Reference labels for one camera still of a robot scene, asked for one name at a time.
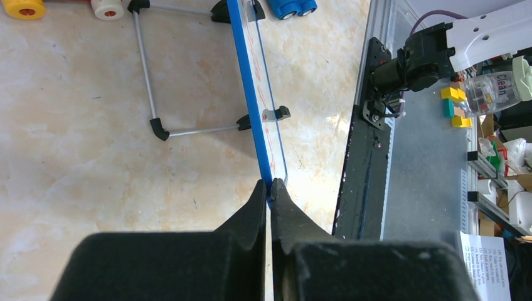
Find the gray metal surface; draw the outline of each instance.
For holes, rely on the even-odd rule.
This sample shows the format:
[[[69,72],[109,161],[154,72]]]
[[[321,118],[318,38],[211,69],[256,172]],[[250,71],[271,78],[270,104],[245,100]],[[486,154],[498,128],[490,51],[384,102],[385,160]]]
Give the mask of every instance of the gray metal surface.
[[[396,122],[384,240],[454,243],[461,224],[460,179],[467,169],[467,130],[444,117],[439,82],[406,93]]]

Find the white cap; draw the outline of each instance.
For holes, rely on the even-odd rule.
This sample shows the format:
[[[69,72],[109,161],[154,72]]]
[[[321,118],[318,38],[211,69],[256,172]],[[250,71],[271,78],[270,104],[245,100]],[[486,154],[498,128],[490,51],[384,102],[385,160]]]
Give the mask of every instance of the white cap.
[[[525,102],[532,100],[532,68],[524,56],[513,59],[512,69],[517,97]]]

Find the yellow block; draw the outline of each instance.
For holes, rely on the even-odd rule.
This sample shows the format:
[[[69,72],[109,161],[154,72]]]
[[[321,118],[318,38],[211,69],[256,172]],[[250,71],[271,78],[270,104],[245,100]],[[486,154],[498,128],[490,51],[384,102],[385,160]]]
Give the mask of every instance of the yellow block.
[[[466,93],[462,91],[461,89],[457,89],[457,91],[458,91],[458,99],[461,102],[466,102],[467,101]]]
[[[472,127],[473,120],[471,118],[462,118],[460,116],[453,117],[450,120],[453,127]]]
[[[6,13],[16,19],[37,20],[46,14],[43,0],[2,0]]]
[[[453,102],[460,102],[458,90],[455,88],[445,88],[442,89],[442,99],[451,99]]]

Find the yellow cap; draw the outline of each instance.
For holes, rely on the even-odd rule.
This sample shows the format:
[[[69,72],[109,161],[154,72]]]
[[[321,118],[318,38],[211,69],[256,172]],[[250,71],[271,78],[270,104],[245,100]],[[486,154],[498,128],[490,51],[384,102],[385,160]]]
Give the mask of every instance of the yellow cap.
[[[46,14],[43,0],[2,0],[6,13],[20,20],[37,20]]]

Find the clear plastic jar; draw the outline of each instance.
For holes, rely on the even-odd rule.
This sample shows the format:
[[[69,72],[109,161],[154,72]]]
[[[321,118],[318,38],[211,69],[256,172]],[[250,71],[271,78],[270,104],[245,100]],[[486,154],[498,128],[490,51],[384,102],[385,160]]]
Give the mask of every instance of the clear plastic jar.
[[[502,71],[469,78],[464,81],[467,103],[460,107],[469,117],[485,115],[520,102],[512,71]]]

